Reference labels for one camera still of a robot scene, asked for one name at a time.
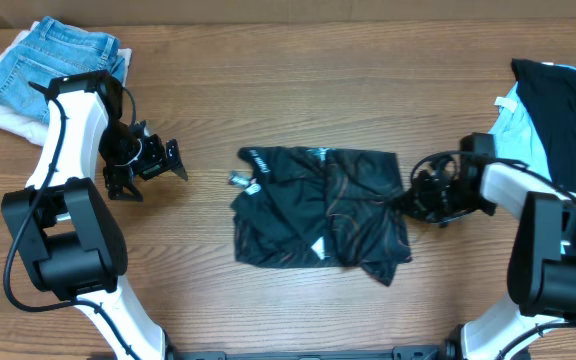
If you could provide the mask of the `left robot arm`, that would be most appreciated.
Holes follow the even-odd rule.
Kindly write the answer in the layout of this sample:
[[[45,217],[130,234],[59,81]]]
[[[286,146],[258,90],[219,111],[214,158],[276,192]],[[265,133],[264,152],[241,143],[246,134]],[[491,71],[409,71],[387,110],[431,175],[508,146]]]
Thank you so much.
[[[117,359],[176,358],[127,279],[126,242],[95,176],[102,172],[109,199],[140,202],[136,179],[187,177],[177,141],[163,142],[144,122],[122,122],[129,92],[105,70],[30,86],[50,123],[24,189],[2,199],[13,237],[3,273],[8,301],[28,313],[78,309]]]

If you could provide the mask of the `black printed cycling jersey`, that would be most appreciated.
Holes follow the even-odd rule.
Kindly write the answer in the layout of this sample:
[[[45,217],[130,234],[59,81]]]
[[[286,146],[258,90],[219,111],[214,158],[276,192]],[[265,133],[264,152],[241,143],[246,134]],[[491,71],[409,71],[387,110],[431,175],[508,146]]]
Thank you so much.
[[[234,254],[262,268],[360,268],[392,283],[411,261],[398,158],[340,148],[242,147],[250,184],[233,200]]]

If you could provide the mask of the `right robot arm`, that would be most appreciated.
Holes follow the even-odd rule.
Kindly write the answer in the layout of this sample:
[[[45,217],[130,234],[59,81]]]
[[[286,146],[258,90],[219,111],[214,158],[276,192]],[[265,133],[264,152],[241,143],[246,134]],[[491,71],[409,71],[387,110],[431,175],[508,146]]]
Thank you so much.
[[[429,155],[410,173],[404,213],[441,227],[502,207],[519,222],[507,292],[482,316],[459,325],[437,359],[526,359],[531,343],[576,329],[576,194],[495,154],[490,134],[472,133],[457,150]]]

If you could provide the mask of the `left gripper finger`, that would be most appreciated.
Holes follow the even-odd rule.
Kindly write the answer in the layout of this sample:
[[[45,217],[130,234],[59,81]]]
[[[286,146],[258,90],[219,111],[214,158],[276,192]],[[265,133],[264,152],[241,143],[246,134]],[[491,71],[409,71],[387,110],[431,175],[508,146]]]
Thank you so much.
[[[105,175],[105,187],[111,200],[142,202],[143,195],[129,174],[110,172]]]
[[[188,180],[186,169],[183,165],[179,145],[176,139],[171,139],[166,143],[167,168],[184,181]]]

